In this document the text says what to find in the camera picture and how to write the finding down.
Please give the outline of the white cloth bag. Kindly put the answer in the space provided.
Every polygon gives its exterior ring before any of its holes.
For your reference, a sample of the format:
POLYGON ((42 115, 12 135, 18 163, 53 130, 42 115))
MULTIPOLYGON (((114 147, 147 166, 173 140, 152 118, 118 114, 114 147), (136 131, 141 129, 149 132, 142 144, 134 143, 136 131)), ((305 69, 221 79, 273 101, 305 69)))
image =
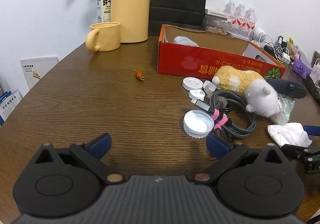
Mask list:
POLYGON ((312 140, 303 129, 301 123, 287 123, 285 125, 269 125, 267 127, 269 136, 279 147, 285 144, 299 147, 309 147, 312 140))

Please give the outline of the large white bottle cap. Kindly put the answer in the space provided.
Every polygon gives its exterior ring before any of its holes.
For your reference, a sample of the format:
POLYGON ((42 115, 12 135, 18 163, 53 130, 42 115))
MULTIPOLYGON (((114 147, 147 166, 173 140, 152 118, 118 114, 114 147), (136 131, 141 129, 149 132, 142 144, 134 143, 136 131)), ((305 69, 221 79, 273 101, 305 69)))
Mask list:
POLYGON ((213 129, 214 121, 200 110, 188 111, 183 118, 184 132, 192 138, 205 138, 213 129))

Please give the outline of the dark blue zip pouch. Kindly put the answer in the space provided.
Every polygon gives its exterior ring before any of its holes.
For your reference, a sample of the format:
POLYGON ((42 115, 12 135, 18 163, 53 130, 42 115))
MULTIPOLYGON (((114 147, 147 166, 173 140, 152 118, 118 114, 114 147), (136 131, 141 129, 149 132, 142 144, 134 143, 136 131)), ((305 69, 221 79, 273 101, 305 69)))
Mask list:
POLYGON ((266 80, 277 93, 294 99, 305 98, 308 90, 301 83, 285 79, 267 79, 266 80))

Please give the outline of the white yellow plush hamster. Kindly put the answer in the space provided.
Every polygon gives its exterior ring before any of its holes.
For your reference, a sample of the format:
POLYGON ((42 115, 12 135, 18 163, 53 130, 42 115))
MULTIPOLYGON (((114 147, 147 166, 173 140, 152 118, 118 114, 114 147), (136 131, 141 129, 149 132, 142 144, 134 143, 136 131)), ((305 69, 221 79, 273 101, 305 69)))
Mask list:
POLYGON ((212 82, 221 89, 243 95, 247 101, 246 111, 250 113, 269 118, 283 108, 276 90, 255 71, 222 66, 212 78, 212 82))

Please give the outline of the clear cotton swab container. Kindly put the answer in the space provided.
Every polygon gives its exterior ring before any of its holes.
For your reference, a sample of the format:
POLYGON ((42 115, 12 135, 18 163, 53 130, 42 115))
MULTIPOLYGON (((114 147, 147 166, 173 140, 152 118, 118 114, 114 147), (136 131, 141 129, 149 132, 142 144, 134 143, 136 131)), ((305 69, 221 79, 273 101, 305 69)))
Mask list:
POLYGON ((176 36, 174 38, 174 44, 198 47, 199 45, 186 36, 176 36))

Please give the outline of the white round disc cap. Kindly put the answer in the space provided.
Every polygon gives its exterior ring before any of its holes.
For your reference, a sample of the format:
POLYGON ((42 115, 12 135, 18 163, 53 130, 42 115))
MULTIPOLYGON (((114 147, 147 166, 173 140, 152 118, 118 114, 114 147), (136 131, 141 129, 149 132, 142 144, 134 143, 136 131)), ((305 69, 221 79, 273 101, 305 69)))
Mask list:
POLYGON ((184 89, 191 91, 191 90, 197 90, 202 89, 203 82, 199 80, 198 78, 194 77, 186 77, 182 81, 182 86, 184 89))

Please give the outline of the small orange wrapped candy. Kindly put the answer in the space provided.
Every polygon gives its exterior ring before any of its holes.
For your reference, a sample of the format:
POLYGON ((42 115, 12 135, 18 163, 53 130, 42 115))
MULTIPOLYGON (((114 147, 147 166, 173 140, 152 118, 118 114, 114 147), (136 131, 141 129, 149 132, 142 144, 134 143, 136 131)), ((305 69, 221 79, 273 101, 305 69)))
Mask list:
POLYGON ((135 78, 137 80, 140 80, 140 81, 144 81, 145 78, 144 78, 144 75, 141 71, 138 71, 138 70, 134 70, 134 75, 135 75, 135 78))

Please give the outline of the red cardboard box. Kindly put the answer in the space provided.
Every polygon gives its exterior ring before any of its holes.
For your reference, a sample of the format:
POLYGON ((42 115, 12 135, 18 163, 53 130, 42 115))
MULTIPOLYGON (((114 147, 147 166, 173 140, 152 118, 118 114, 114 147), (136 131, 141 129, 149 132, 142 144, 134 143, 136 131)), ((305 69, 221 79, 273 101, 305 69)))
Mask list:
POLYGON ((255 71, 267 78, 282 78, 285 73, 284 65, 249 41, 168 24, 161 27, 158 73, 212 79, 222 66, 255 71), (199 46, 174 44, 176 36, 186 36, 199 46))

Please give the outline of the yellow ceramic mug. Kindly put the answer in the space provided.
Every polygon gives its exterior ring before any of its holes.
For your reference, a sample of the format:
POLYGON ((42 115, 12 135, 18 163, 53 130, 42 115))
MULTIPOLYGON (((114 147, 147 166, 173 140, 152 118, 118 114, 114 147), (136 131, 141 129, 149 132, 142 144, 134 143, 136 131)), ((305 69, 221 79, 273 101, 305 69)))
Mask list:
POLYGON ((85 46, 88 51, 108 52, 120 47, 120 23, 101 22, 90 26, 85 46))

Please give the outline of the water bottle right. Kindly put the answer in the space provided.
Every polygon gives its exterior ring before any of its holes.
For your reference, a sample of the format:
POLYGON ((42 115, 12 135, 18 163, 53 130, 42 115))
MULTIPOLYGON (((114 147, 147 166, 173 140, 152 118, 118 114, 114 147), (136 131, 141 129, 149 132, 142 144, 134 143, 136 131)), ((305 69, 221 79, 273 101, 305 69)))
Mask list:
POLYGON ((255 14, 255 9, 252 7, 249 7, 248 11, 246 11, 245 23, 243 25, 244 34, 246 37, 249 37, 253 32, 253 30, 255 29, 256 21, 257 21, 257 18, 255 14))

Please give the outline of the water bottle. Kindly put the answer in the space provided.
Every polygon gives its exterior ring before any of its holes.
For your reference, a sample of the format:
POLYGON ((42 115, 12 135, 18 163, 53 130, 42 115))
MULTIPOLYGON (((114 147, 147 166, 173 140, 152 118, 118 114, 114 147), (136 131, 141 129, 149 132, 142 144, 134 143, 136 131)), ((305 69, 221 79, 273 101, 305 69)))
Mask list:
POLYGON ((249 37, 253 32, 253 30, 255 29, 256 21, 257 21, 257 18, 255 14, 255 9, 252 7, 249 7, 248 11, 246 11, 245 23, 243 25, 244 34, 246 37, 249 37))
POLYGON ((245 5, 240 3, 234 13, 234 20, 232 21, 233 33, 240 33, 245 24, 245 5))
POLYGON ((227 16, 227 21, 223 23, 223 28, 226 32, 235 32, 236 27, 236 9, 235 9, 235 2, 229 0, 226 4, 223 13, 227 16))

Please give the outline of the white flat box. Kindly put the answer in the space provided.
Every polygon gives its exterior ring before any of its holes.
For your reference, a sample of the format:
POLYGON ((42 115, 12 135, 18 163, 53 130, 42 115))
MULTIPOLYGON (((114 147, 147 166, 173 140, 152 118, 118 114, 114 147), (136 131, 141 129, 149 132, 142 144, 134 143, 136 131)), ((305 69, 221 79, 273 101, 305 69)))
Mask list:
POLYGON ((220 17, 223 19, 229 18, 228 14, 217 11, 217 10, 213 10, 213 9, 205 9, 205 14, 210 16, 220 17))

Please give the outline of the water bottle left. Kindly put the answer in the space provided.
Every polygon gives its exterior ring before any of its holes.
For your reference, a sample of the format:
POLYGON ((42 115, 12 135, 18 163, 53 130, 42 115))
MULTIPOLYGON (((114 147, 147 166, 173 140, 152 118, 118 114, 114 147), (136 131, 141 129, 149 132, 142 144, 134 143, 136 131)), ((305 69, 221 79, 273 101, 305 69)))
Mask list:
POLYGON ((236 27, 236 9, 235 9, 235 2, 229 0, 226 4, 223 13, 227 16, 227 21, 223 23, 223 28, 226 32, 235 32, 236 27))

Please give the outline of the white milk carton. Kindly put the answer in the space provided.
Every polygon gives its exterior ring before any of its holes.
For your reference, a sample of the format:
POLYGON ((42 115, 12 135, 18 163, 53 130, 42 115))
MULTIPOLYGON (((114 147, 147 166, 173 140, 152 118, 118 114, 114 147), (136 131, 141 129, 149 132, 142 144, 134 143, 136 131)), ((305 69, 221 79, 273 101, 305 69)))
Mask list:
POLYGON ((97 0, 98 22, 110 22, 111 0, 97 0))

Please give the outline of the yellow thermos jug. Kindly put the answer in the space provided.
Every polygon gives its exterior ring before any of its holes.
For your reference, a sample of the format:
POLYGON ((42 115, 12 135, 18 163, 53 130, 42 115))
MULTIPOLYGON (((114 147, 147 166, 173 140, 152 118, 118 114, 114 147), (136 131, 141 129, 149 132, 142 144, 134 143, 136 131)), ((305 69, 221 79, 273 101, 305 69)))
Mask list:
POLYGON ((111 20, 120 23, 120 42, 148 39, 150 0, 111 0, 111 20))

